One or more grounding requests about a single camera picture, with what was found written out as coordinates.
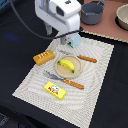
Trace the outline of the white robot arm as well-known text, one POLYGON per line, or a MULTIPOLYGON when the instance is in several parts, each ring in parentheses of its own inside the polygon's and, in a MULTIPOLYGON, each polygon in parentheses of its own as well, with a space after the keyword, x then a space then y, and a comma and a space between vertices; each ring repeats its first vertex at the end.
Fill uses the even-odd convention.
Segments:
POLYGON ((77 0, 35 0, 36 15, 62 34, 80 28, 81 4, 77 0))

